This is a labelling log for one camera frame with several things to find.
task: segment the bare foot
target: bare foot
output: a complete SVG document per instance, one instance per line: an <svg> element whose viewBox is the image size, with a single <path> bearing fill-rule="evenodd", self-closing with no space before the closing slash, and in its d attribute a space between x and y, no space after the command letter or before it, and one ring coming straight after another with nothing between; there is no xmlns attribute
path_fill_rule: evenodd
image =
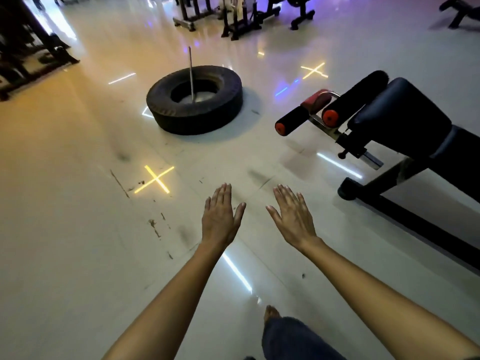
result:
<svg viewBox="0 0 480 360"><path fill-rule="evenodd" d="M263 315L263 320L265 323L267 323L270 318L282 318L282 316L280 316L279 311L277 311L274 306L268 305L265 309L265 315Z"/></svg>

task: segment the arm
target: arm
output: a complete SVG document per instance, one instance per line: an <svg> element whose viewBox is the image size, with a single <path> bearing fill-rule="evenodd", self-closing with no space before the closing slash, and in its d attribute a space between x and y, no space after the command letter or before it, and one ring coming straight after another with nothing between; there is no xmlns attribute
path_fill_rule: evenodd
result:
<svg viewBox="0 0 480 360"><path fill-rule="evenodd" d="M281 215L272 206L267 210L285 240L321 270L395 359L464 360L480 356L480 347L464 334L318 238L301 193L295 196L283 186L273 192Z"/></svg>
<svg viewBox="0 0 480 360"><path fill-rule="evenodd" d="M246 204L233 216L231 185L205 202L202 239L195 254L141 312L104 360L173 360L194 316L215 264L240 227Z"/></svg>

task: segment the pant leg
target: pant leg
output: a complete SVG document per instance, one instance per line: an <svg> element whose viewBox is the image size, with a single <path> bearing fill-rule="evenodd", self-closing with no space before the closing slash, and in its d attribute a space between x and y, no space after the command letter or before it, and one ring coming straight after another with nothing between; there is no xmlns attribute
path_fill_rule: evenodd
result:
<svg viewBox="0 0 480 360"><path fill-rule="evenodd" d="M266 360L346 360L302 321L270 318L261 346Z"/></svg>

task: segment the white tile floor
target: white tile floor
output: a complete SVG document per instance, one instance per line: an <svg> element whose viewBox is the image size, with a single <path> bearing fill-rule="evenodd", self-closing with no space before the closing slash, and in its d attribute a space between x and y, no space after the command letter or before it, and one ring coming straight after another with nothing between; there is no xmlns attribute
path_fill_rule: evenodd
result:
<svg viewBox="0 0 480 360"><path fill-rule="evenodd" d="M442 1L312 0L315 18L299 31L288 29L298 10L284 3L262 31L231 42L220 38L214 17L194 33L175 28L173 0L80 0L61 8L43 0L44 23L81 63L0 104L1 358L100 358L191 256L204 199L224 181L234 186L234 203L248 203L226 252L248 284L220 260L178 359L262 359L268 303L305 321L345 357L390 358L275 230L264 206L274 203L278 183L305 194L318 234L333 248L480 342L480 278L341 200L336 190L348 174L316 155L334 158L338 147L313 125L287 138L273 128L316 90L341 93L383 69L411 80L454 123L480 134L480 24L465 20L467 29L446 29L452 13L437 11ZM158 128L145 96L155 81L186 67L188 45L195 65L236 71L245 98L229 125L181 137ZM301 66L323 62L328 78L302 79L308 71ZM386 167L400 160L381 146L369 149ZM377 174L355 159L344 164L362 181ZM175 167L162 178L170 193L156 183L134 193L150 179L145 165L157 174ZM453 200L478 217L476 202L433 174L418 179L423 192L441 192L443 210ZM422 211L410 197L405 205ZM478 222L460 228L477 243Z"/></svg>

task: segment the white light line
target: white light line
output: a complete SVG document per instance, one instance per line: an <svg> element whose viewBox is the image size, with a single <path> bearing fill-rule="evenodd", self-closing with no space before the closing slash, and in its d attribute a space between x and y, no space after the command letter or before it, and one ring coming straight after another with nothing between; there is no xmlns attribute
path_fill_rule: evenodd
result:
<svg viewBox="0 0 480 360"><path fill-rule="evenodd" d="M222 257L225 259L226 263L230 266L230 268L232 268L233 272L237 275L237 277L241 280L245 288L250 292L250 294L252 294L252 287L250 286L250 284L248 284L247 279L245 279L245 277L237 269L235 264L232 263L232 260L230 260L230 258L225 253L222 254Z"/></svg>
<svg viewBox="0 0 480 360"><path fill-rule="evenodd" d="M116 80L113 80L111 82L108 82L108 84L114 84L115 82L119 82L121 80L124 80L125 78L129 78L129 77L132 77L132 76L135 76L136 73L130 73L130 74L127 74L125 77L122 77L122 78L118 78Z"/></svg>
<svg viewBox="0 0 480 360"><path fill-rule="evenodd" d="M325 155L323 155L323 154L321 154L321 153L319 153L319 152L317 153L317 155L318 155L319 157L325 159L327 162L332 163L334 166L337 166L337 167L339 167L340 169L345 170L345 172L350 173L351 175L357 177L359 180L361 180L361 179L363 178L363 176L361 176L360 174L355 173L353 170L348 169L347 167L343 166L343 165L340 164L340 163L337 163L335 160L332 160L332 159L326 157Z"/></svg>
<svg viewBox="0 0 480 360"><path fill-rule="evenodd" d="M141 114L143 116L147 116L148 118L154 119L154 117L151 114L146 114L147 110L148 110L148 106L145 107L145 109L143 110L143 112Z"/></svg>

